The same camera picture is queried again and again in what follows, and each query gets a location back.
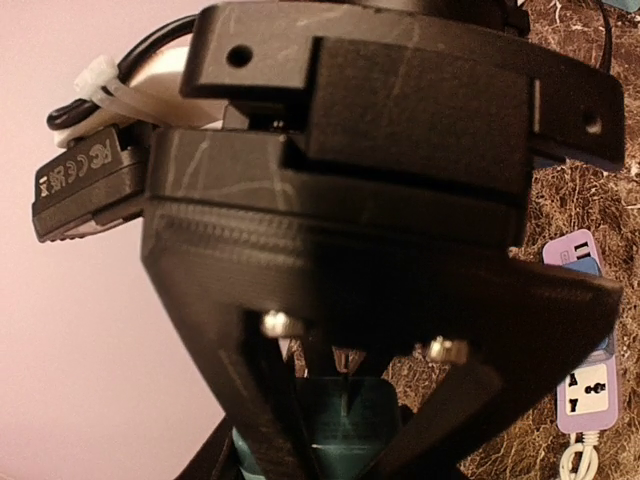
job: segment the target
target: power adapter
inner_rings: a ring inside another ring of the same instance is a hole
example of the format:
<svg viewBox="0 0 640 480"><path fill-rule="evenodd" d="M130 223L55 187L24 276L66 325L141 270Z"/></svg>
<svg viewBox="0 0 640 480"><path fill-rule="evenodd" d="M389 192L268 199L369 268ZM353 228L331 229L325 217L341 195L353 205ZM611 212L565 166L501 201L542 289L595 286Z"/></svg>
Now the power adapter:
<svg viewBox="0 0 640 480"><path fill-rule="evenodd" d="M139 217L151 125L105 127L38 169L33 224L41 242L82 238Z"/></svg>

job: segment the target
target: white cable tie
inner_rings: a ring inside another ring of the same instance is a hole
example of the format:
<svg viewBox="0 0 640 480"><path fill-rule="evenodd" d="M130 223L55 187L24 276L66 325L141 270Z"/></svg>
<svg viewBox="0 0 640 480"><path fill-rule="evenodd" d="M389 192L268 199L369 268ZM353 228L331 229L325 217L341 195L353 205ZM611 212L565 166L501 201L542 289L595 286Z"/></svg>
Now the white cable tie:
<svg viewBox="0 0 640 480"><path fill-rule="evenodd" d="M100 55L76 78L74 87L80 98L91 100L105 110L157 125L168 124L163 119L162 99L129 88L120 82L118 73L115 60Z"/></svg>

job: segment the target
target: white cable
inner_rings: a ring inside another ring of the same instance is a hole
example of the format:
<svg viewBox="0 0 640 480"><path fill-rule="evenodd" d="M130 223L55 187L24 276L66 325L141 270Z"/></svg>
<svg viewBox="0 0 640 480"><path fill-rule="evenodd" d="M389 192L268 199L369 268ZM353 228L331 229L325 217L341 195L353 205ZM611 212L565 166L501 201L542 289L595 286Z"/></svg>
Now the white cable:
<svg viewBox="0 0 640 480"><path fill-rule="evenodd" d="M569 447L565 450L560 460L559 480L593 480L598 471L598 452L595 447L598 445L600 432L584 432L582 442L576 443L576 435L571 435ZM573 473L573 457L577 453L582 453L578 471Z"/></svg>

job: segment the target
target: electrical outlet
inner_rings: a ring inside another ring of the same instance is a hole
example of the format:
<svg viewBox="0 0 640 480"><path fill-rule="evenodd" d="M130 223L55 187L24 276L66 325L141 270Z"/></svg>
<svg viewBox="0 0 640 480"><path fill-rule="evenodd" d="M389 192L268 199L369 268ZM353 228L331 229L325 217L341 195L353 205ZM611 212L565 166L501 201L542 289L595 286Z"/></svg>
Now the electrical outlet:
<svg viewBox="0 0 640 480"><path fill-rule="evenodd" d="M616 357L583 365L558 385L558 428L564 433L601 431L618 419Z"/></svg>
<svg viewBox="0 0 640 480"><path fill-rule="evenodd" d="M567 415L604 412L609 408L607 366L599 363L578 368L564 382Z"/></svg>

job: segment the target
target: bolt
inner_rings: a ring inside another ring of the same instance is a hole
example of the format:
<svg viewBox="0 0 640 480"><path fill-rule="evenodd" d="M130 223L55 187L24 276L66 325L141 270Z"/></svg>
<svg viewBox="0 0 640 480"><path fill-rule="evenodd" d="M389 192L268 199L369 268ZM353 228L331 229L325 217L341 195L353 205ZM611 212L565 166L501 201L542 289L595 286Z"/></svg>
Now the bolt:
<svg viewBox="0 0 640 480"><path fill-rule="evenodd" d="M427 359L437 363L463 365L469 358L469 345L463 340L436 337L427 349Z"/></svg>
<svg viewBox="0 0 640 480"><path fill-rule="evenodd" d="M304 324L300 320L273 310L262 317L260 327L264 336L269 338L299 337L304 334Z"/></svg>

